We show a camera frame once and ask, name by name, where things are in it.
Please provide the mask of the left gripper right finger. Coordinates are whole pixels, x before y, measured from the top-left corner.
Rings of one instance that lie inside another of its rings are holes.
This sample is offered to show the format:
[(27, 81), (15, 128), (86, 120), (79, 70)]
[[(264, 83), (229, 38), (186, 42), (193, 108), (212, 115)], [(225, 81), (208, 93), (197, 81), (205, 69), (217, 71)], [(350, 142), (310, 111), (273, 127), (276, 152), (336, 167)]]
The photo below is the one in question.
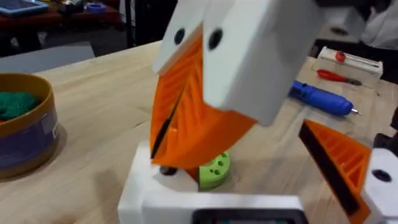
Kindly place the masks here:
[(350, 223), (397, 223), (397, 152), (305, 119), (298, 134)]

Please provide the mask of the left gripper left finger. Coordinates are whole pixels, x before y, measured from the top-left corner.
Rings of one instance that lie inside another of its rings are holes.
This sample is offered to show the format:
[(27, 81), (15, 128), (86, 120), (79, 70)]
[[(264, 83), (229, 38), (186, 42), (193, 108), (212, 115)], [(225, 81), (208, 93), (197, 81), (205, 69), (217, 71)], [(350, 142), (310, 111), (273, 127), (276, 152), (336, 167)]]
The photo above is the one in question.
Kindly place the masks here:
[(141, 205), (146, 193), (197, 192), (197, 182), (185, 171), (166, 176), (160, 167), (150, 162), (150, 143), (141, 141), (137, 145), (131, 168), (118, 203), (121, 224), (142, 224), (144, 218)]

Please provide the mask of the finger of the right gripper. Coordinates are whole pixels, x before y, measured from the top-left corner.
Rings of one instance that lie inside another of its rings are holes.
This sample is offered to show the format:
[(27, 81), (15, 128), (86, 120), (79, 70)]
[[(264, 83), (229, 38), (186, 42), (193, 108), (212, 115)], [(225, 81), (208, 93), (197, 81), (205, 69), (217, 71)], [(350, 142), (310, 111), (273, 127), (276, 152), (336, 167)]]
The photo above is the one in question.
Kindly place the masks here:
[(178, 1), (155, 57), (152, 70), (159, 76), (150, 128), (150, 157), (158, 159), (167, 145), (191, 66), (201, 48), (201, 23), (207, 1)]
[(192, 169), (270, 126), (314, 41), (315, 3), (207, 1), (201, 48), (153, 164)]

